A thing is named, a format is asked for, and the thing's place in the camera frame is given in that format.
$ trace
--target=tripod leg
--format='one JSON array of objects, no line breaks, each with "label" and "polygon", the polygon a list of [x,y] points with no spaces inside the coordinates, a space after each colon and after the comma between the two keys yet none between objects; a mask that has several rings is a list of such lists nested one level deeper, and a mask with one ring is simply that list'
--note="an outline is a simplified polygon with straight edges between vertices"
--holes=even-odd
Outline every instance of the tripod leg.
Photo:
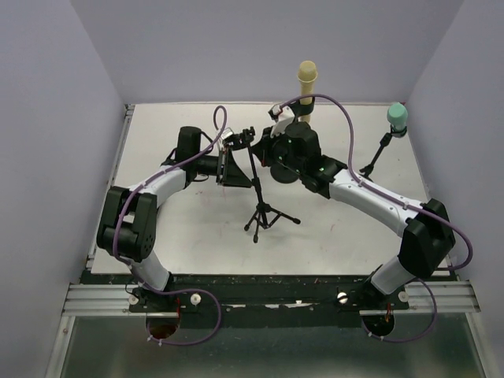
[{"label": "tripod leg", "polygon": [[260,222],[259,222],[259,219],[257,219],[257,223],[256,223],[256,226],[255,226],[255,233],[254,233],[254,238],[253,238],[253,241],[254,243],[257,243],[259,241],[259,225],[260,225]]},{"label": "tripod leg", "polygon": [[245,227],[243,228],[245,231],[249,231],[249,228],[250,228],[250,225],[252,224],[252,222],[254,221],[256,215],[258,215],[258,211],[255,210],[255,213],[254,215],[251,217],[251,219],[249,220],[249,223],[245,224]]},{"label": "tripod leg", "polygon": [[290,220],[290,221],[292,221],[292,222],[294,222],[296,224],[301,224],[301,221],[298,218],[291,217],[290,215],[287,215],[286,213],[282,213],[281,211],[278,211],[277,209],[271,208],[270,211],[272,211],[275,214],[277,214],[278,217],[283,217],[283,218],[286,218],[286,219],[288,219],[288,220]]},{"label": "tripod leg", "polygon": [[277,213],[276,217],[274,217],[273,220],[268,224],[268,228],[272,227],[275,224],[275,222],[280,219],[280,217],[281,215]]}]

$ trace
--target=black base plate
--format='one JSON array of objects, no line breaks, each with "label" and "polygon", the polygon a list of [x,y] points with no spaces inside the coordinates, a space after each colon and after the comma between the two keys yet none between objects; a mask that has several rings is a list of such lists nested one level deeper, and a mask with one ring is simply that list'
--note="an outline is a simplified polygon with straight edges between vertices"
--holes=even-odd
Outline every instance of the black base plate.
[{"label": "black base plate", "polygon": [[[222,327],[284,328],[338,326],[361,327],[361,309],[386,309],[387,304],[370,308],[361,302],[359,291],[366,276],[191,276],[177,275],[170,290],[200,288],[212,292],[221,303]],[[348,301],[337,301],[340,292]],[[388,299],[392,309],[408,309],[398,300],[398,292]],[[175,312],[177,304],[166,297],[130,306],[132,313]],[[190,295],[180,295],[184,328],[212,328],[217,311],[210,298],[193,306]]]}]

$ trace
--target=gray wall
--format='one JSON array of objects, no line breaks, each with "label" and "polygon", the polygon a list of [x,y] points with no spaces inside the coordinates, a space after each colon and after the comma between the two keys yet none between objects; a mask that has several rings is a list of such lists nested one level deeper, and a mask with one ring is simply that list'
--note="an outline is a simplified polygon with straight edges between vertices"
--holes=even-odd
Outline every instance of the gray wall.
[{"label": "gray wall", "polygon": [[[466,0],[408,100],[431,195],[475,247],[470,277],[495,355],[504,356],[504,2]],[[458,240],[459,261],[465,245]],[[500,358],[501,370],[504,362]]]},{"label": "gray wall", "polygon": [[127,102],[282,99],[305,59],[318,91],[389,102],[412,91],[461,0],[72,4]]},{"label": "gray wall", "polygon": [[68,0],[0,13],[0,376],[43,376],[124,107]]}]

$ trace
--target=white table surface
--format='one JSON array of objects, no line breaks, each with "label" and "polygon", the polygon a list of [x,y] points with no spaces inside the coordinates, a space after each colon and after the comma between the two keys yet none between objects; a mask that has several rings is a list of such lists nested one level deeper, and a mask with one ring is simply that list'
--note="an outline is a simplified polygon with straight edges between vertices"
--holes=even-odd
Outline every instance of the white table surface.
[{"label": "white table surface", "polygon": [[[272,124],[271,104],[228,103],[228,126],[235,132],[254,126],[256,140]],[[176,103],[137,105],[115,185],[128,187],[155,172],[176,146],[182,126],[197,126],[214,136],[215,104]],[[354,167],[367,165],[388,130],[386,106],[347,106],[355,127]],[[317,104],[310,122],[323,154],[347,162],[349,132],[341,112]],[[246,150],[235,159],[251,176]],[[331,274],[367,275],[399,251],[401,239],[378,221],[339,202],[306,190],[298,181],[274,181],[260,167],[265,201],[301,219],[296,225],[280,219],[269,230],[244,232],[257,204],[254,189],[218,187],[210,177],[192,183],[162,206],[154,246],[161,263],[174,273],[197,274]],[[393,139],[382,153],[373,180],[406,197],[426,200],[417,164],[407,137]],[[98,249],[93,273],[129,273],[120,262]]]}]

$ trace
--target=purple cable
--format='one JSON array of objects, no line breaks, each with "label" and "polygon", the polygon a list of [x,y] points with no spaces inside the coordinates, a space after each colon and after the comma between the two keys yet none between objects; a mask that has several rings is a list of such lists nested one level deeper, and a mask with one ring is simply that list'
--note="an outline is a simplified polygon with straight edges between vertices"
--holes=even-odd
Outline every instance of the purple cable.
[{"label": "purple cable", "polygon": [[[207,147],[205,147],[202,151],[200,151],[199,153],[197,153],[195,156],[190,157],[187,160],[184,160],[184,161],[182,161],[180,163],[177,163],[175,165],[169,166],[167,169],[164,169],[162,171],[156,172],[151,177],[149,177],[147,180],[145,180],[144,183],[141,183],[138,187],[136,187],[135,190],[133,190],[130,193],[130,195],[128,196],[128,198],[126,199],[126,202],[124,203],[123,208],[122,208],[122,210],[121,210],[121,212],[119,214],[119,217],[117,219],[116,229],[115,229],[115,231],[113,233],[112,255],[118,261],[125,263],[127,266],[130,265],[130,263],[129,263],[128,260],[126,260],[126,259],[122,258],[121,256],[119,256],[119,251],[117,249],[117,245],[119,243],[120,226],[123,224],[124,217],[126,216],[126,213],[128,212],[128,207],[132,203],[133,198],[137,195],[137,193],[139,193],[149,183],[152,183],[157,178],[165,175],[168,172],[173,171],[174,169],[178,169],[178,168],[182,167],[183,165],[185,165],[187,163],[190,163],[191,161],[194,161],[194,160],[200,158],[201,156],[203,156],[204,154],[206,154],[206,152],[208,152],[209,150],[211,150],[213,148],[213,146],[217,143],[217,141],[221,137],[222,133],[226,129],[226,124],[228,122],[228,111],[222,105],[219,105],[213,111],[213,126],[215,127],[215,129],[219,130],[219,128],[217,126],[217,113],[218,113],[219,109],[221,109],[224,112],[224,119],[222,120],[222,126],[220,127],[220,131],[217,133],[217,136],[211,142],[211,144],[209,144]],[[195,340],[195,341],[188,342],[188,343],[170,342],[170,341],[165,340],[165,339],[159,340],[159,339],[152,338],[153,340],[155,340],[157,342],[161,341],[162,343],[167,344],[167,345],[190,346],[190,345],[196,345],[196,344],[200,344],[200,343],[205,342],[206,340],[208,340],[211,337],[213,337],[217,333],[217,331],[219,330],[219,327],[221,326],[221,320],[222,320],[221,304],[219,303],[219,301],[217,300],[217,298],[215,297],[215,295],[213,295],[209,291],[206,291],[206,290],[203,290],[203,289],[183,289],[183,290],[176,290],[176,291],[159,291],[157,289],[154,289],[153,287],[151,287],[147,283],[139,283],[139,285],[140,284],[143,285],[144,287],[146,287],[148,290],[150,290],[150,291],[152,291],[152,292],[154,292],[156,294],[159,294],[159,295],[177,295],[177,294],[183,294],[183,293],[203,293],[203,294],[206,294],[209,297],[211,297],[211,299],[217,305],[217,323],[216,323],[215,327],[213,328],[213,330],[211,331],[211,333],[209,333],[207,336],[205,336],[205,337],[203,337],[201,339]]]},{"label": "purple cable", "polygon": [[422,285],[425,286],[425,288],[427,289],[428,293],[431,295],[432,298],[432,306],[434,307],[434,310],[432,311],[431,324],[422,333],[419,333],[416,336],[409,337],[407,339],[390,339],[372,334],[371,331],[368,330],[368,328],[365,326],[364,321],[362,321],[362,327],[364,328],[365,332],[368,334],[369,337],[372,337],[373,339],[379,341],[384,341],[385,343],[402,344],[402,343],[409,343],[411,341],[417,341],[422,337],[426,336],[429,332],[431,332],[434,329],[435,323],[438,319],[438,304],[435,301],[434,293],[432,292],[431,288],[425,283],[425,281],[423,281],[421,278],[417,278],[417,280],[420,281]]},{"label": "purple cable", "polygon": [[451,228],[452,230],[454,230],[455,232],[457,232],[464,239],[464,242],[467,245],[467,249],[468,249],[467,258],[465,259],[465,261],[462,262],[460,265],[449,266],[447,268],[437,268],[437,270],[454,271],[454,270],[462,269],[462,268],[466,267],[467,265],[469,265],[469,263],[473,259],[473,244],[469,240],[469,237],[459,227],[450,223],[448,220],[445,220],[442,217],[439,217],[439,216],[437,216],[427,210],[421,209],[419,207],[416,207],[416,206],[413,206],[410,204],[405,204],[403,201],[400,201],[400,200],[388,195],[387,193],[383,193],[380,189],[376,189],[375,187],[372,187],[371,185],[367,184],[365,182],[365,180],[361,180],[355,174],[354,168],[352,166],[352,157],[354,155],[354,124],[352,123],[352,120],[350,119],[350,115],[348,114],[347,110],[343,107],[343,105],[341,105],[339,102],[337,102],[334,98],[327,96],[326,94],[304,94],[302,96],[295,97],[295,98],[283,103],[282,105],[280,105],[280,108],[282,109],[283,107],[288,106],[292,102],[296,102],[296,101],[301,100],[303,98],[312,98],[312,97],[325,98],[326,100],[329,100],[330,102],[332,102],[333,104],[338,106],[341,109],[341,111],[343,112],[343,114],[346,118],[346,121],[348,122],[348,128],[350,129],[350,148],[348,151],[348,172],[350,173],[350,175],[352,176],[352,178],[356,182],[360,183],[360,185],[362,185],[363,187],[365,187],[366,189],[368,189],[372,193],[379,195],[380,197],[385,198],[388,201],[395,203],[396,205],[400,205],[401,207],[406,206],[407,209],[411,209],[413,211],[421,213],[427,217],[430,217],[430,218],[438,221],[441,224],[444,224],[445,226],[447,226],[447,227]]}]

